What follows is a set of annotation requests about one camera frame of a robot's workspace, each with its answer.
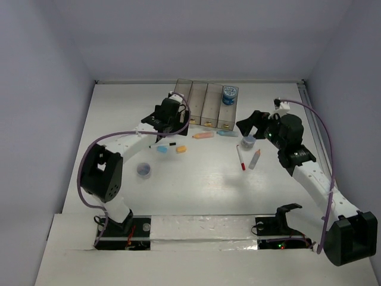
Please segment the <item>clear pencil-shaped highlighter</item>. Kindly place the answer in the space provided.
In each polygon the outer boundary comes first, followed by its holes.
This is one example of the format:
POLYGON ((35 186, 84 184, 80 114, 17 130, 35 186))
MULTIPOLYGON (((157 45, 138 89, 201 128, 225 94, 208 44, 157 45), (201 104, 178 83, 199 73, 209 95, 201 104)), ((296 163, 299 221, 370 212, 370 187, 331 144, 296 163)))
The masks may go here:
POLYGON ((256 165, 258 163, 260 155, 261 155, 261 150, 260 149, 256 150, 256 152, 254 153, 253 158, 250 161, 249 166, 248 166, 248 168, 250 170, 254 170, 254 168, 256 167, 256 165))

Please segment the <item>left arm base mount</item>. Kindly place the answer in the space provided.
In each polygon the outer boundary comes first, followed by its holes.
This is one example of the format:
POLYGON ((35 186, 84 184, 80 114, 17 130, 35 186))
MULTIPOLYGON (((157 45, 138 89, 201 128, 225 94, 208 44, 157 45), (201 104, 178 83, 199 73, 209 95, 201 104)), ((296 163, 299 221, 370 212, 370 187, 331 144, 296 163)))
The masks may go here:
POLYGON ((126 233, 109 222, 95 248, 97 250, 145 251, 151 249, 151 216, 135 216, 126 233))

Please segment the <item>blue paint jar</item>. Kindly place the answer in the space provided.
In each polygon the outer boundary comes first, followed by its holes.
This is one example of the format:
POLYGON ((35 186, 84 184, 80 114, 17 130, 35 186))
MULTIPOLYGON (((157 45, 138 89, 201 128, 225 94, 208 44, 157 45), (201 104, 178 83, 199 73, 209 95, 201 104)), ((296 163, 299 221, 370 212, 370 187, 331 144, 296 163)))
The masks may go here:
POLYGON ((233 105, 238 95, 238 88, 235 86, 224 86, 222 102, 225 105, 233 105))

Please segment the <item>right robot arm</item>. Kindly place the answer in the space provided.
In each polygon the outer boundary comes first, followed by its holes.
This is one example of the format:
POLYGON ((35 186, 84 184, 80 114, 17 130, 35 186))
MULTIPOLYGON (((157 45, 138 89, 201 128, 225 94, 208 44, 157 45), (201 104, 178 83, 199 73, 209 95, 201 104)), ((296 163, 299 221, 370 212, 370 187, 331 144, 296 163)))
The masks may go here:
POLYGON ((317 252, 324 252, 335 266, 376 254, 378 221, 372 212, 362 212, 335 187, 303 145, 302 120, 293 114, 255 110, 237 122, 243 136, 256 128, 255 138, 270 141, 278 150, 281 166, 308 192, 324 213, 317 252))

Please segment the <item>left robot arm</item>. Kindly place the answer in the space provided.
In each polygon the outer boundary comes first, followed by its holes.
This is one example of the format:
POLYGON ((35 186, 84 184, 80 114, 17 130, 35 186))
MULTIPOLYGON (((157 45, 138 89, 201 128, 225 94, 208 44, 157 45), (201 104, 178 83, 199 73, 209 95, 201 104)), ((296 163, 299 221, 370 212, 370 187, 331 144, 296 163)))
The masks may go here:
POLYGON ((87 147, 77 172, 77 193, 86 207, 104 212, 104 228, 130 233, 133 212, 119 194, 123 164, 165 137, 187 135, 190 114, 184 95, 170 92, 133 130, 103 135, 87 147))

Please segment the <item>orange highlighter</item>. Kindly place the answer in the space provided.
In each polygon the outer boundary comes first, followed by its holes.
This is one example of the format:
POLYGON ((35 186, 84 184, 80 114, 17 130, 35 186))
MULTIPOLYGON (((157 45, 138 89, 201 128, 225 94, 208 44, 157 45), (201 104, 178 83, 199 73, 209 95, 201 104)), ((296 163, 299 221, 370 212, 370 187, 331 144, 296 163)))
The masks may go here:
POLYGON ((207 138, 213 138, 214 132, 203 132, 203 133, 197 133, 192 136, 194 139, 207 139, 207 138))

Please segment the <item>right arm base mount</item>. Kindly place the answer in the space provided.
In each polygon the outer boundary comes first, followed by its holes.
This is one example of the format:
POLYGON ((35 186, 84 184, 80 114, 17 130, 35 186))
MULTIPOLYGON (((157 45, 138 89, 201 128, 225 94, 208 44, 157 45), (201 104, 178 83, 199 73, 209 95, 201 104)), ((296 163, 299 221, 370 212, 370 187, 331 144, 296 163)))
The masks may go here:
POLYGON ((278 207, 275 214, 256 216, 255 223, 251 226, 251 234, 257 237, 258 248, 313 250, 315 243, 304 233, 291 228, 286 218, 287 213, 301 208, 301 205, 292 203, 278 207))

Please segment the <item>red whiteboard marker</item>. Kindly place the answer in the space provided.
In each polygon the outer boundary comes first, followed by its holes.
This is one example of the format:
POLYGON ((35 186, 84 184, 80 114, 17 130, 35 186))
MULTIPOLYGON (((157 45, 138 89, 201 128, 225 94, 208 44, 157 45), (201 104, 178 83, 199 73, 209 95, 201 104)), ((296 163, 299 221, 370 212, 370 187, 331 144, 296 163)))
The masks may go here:
POLYGON ((241 168, 243 171, 246 170, 246 166, 245 166, 245 163, 244 163, 244 160, 243 160, 243 155, 242 155, 242 151, 241 151, 241 148, 239 145, 236 146, 236 150, 237 150, 237 153, 238 153, 238 157, 239 157, 239 162, 240 162, 240 165, 241 165, 241 168))

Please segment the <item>paperclip jar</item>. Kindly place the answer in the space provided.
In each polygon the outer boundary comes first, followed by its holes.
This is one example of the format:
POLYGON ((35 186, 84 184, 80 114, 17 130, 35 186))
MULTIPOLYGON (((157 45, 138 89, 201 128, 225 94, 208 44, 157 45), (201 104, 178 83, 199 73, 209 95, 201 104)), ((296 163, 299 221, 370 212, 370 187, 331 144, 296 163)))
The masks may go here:
POLYGON ((252 149, 256 143, 255 137, 252 135, 244 136, 241 140, 241 146, 243 146, 245 149, 252 149))
POLYGON ((137 175, 142 179, 148 179, 151 175, 152 169, 148 163, 139 163, 136 167, 137 175))

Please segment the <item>black whiteboard marker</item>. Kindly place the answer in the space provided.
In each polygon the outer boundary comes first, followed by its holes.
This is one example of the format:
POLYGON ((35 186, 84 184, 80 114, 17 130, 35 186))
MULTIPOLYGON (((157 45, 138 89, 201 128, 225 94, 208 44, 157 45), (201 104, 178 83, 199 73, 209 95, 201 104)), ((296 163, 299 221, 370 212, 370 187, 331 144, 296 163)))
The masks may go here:
POLYGON ((149 148, 157 148, 157 147, 171 147, 171 146, 176 146, 177 143, 176 142, 169 142, 169 143, 165 143, 165 144, 153 144, 153 145, 150 145, 149 148))

